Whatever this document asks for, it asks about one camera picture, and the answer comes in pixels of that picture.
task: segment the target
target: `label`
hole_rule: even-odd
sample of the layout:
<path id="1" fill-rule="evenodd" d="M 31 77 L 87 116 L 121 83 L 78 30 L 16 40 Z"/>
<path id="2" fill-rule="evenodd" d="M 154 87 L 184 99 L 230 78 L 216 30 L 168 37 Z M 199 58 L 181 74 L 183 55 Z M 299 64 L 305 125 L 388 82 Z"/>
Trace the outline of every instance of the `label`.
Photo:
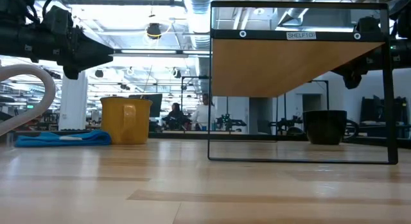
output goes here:
<path id="1" fill-rule="evenodd" d="M 315 31 L 295 31 L 295 32 L 287 32 L 287 39 L 288 40 L 309 40 L 309 39 L 317 39 L 315 35 Z"/>

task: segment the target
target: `wooden tabletop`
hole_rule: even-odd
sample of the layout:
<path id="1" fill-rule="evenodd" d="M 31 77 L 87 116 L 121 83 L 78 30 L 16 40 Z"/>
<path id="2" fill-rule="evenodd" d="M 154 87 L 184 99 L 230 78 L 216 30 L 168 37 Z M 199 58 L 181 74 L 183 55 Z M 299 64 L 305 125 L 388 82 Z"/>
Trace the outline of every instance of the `wooden tabletop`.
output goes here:
<path id="1" fill-rule="evenodd" d="M 0 147 L 1 224 L 411 223 L 411 151 L 397 166 L 211 162 L 206 141 Z M 224 156 L 380 160 L 379 146 L 213 142 Z"/>

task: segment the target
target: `doorway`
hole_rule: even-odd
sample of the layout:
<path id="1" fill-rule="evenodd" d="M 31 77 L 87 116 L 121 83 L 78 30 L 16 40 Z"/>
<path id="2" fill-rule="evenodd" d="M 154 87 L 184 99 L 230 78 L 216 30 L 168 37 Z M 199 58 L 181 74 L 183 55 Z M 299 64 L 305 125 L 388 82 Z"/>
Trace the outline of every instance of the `doorway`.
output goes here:
<path id="1" fill-rule="evenodd" d="M 321 94 L 303 94 L 302 111 L 321 110 Z"/>

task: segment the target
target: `shelf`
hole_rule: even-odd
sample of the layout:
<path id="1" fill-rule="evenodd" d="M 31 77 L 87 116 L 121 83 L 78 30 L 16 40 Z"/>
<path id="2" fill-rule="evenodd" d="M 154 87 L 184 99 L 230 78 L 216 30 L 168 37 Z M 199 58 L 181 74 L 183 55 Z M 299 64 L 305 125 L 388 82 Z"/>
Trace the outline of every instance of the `shelf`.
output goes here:
<path id="1" fill-rule="evenodd" d="M 213 95 L 277 97 L 382 44 L 213 39 Z"/>

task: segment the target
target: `metal shelf frame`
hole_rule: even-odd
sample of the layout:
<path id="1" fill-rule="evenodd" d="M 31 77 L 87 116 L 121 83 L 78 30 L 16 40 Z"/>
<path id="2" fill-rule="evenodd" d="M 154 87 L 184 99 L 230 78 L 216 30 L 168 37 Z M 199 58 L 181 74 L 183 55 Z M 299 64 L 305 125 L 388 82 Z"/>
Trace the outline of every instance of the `metal shelf frame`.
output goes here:
<path id="1" fill-rule="evenodd" d="M 381 32 L 377 33 L 345 33 L 345 32 L 315 32 L 315 40 L 304 41 L 336 41 L 336 42 L 384 42 L 382 50 L 383 88 L 385 104 L 385 119 L 387 129 L 387 161 L 362 161 L 362 160 L 309 160 L 309 159 L 246 159 L 210 156 L 210 142 L 213 136 L 210 134 L 211 106 L 209 105 L 208 135 L 207 135 L 207 158 L 209 160 L 232 161 L 232 162 L 285 162 L 285 163 L 327 163 L 327 164 L 397 164 L 398 148 L 396 140 L 396 126 L 394 120 L 394 86 L 392 81 L 392 63 L 390 55 L 389 39 L 389 8 L 384 3 L 301 3 L 301 2 L 265 2 L 265 1 L 213 1 L 211 3 L 210 22 L 210 70 L 209 70 L 209 95 L 212 98 L 213 79 L 213 39 L 258 39 L 258 40 L 287 40 L 287 33 L 292 31 L 261 31 L 261 30 L 215 30 L 213 29 L 213 8 L 324 8 L 324 9 L 351 9 L 351 10 L 379 10 Z M 231 141 L 246 141 L 246 137 L 239 138 L 230 135 Z M 289 139 L 284 136 L 273 136 L 272 141 L 295 141 L 294 137 Z"/>

